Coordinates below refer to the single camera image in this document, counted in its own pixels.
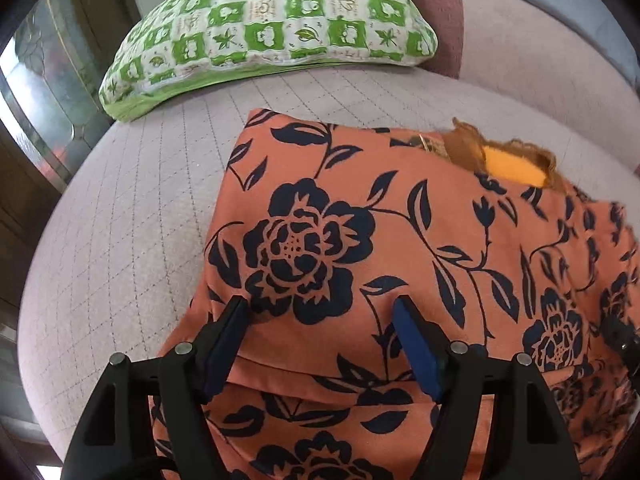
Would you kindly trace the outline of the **orange floral blouse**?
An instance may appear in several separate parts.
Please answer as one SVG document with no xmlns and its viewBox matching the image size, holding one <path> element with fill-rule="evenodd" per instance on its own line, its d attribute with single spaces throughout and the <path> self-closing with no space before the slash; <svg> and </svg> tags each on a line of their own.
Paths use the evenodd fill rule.
<svg viewBox="0 0 640 480">
<path fill-rule="evenodd" d="M 170 344 L 243 296 L 253 311 L 206 427 L 235 479 L 405 479 L 438 409 L 392 324 L 409 296 L 451 339 L 546 378 L 582 475 L 599 478 L 634 393 L 600 332 L 639 321 L 624 208 L 570 182 L 474 174 L 410 132 L 253 110 L 235 145 L 204 271 Z"/>
</svg>

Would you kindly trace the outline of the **pink quilted bed sheet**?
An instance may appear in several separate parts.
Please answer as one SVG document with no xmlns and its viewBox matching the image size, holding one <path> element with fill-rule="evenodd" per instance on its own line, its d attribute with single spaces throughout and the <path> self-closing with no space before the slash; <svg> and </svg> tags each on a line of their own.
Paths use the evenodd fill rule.
<svg viewBox="0 0 640 480">
<path fill-rule="evenodd" d="M 438 130 L 552 151 L 594 198 L 639 220 L 639 180 L 567 126 L 506 96 L 424 70 L 313 68 L 192 91 L 115 124 L 63 193 L 26 280 L 17 355 L 26 396 L 64 456 L 108 358 L 155 356 L 189 305 L 224 167 L 251 110 L 356 127 Z"/>
</svg>

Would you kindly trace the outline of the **pink bolster cushion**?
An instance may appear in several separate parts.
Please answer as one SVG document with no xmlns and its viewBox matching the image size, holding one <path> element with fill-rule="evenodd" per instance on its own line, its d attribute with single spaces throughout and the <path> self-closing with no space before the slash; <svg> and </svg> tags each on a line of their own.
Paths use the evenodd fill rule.
<svg viewBox="0 0 640 480">
<path fill-rule="evenodd" d="M 424 70 L 510 96 L 639 168 L 639 97 L 604 56 L 523 0 L 412 0 L 438 37 Z"/>
</svg>

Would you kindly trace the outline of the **stained glass window panel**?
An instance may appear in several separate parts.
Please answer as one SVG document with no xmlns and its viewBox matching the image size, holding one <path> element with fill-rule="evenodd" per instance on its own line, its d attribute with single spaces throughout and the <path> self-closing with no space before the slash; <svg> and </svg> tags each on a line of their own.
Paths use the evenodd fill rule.
<svg viewBox="0 0 640 480">
<path fill-rule="evenodd" d="M 38 0 L 1 52 L 1 120 L 58 191 L 111 127 L 78 0 Z"/>
</svg>

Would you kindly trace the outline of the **dark wooden door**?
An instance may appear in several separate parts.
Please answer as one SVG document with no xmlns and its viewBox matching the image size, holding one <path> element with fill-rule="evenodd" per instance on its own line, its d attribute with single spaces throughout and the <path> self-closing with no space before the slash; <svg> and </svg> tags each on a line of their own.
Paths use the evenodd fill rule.
<svg viewBox="0 0 640 480">
<path fill-rule="evenodd" d="M 1 0 L 1 52 L 37 1 Z M 91 44 L 96 47 L 104 70 L 101 85 L 120 40 L 140 18 L 140 11 L 136 0 L 78 2 Z M 100 148 L 113 125 L 114 120 L 70 184 L 85 168 L 88 158 Z M 15 456 L 24 462 L 32 460 L 36 464 L 57 465 L 60 459 L 38 422 L 18 368 L 18 319 L 41 237 L 70 184 L 62 192 L 54 188 L 29 161 L 1 121 L 1 455 Z"/>
</svg>

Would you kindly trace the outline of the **green white patterned pillow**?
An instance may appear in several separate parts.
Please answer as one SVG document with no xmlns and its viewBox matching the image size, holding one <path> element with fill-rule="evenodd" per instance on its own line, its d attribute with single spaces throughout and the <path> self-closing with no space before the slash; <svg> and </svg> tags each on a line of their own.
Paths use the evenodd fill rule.
<svg viewBox="0 0 640 480">
<path fill-rule="evenodd" d="M 213 84 L 314 64 L 413 67 L 437 48 L 411 0 L 164 0 L 122 40 L 99 97 L 131 122 Z"/>
</svg>

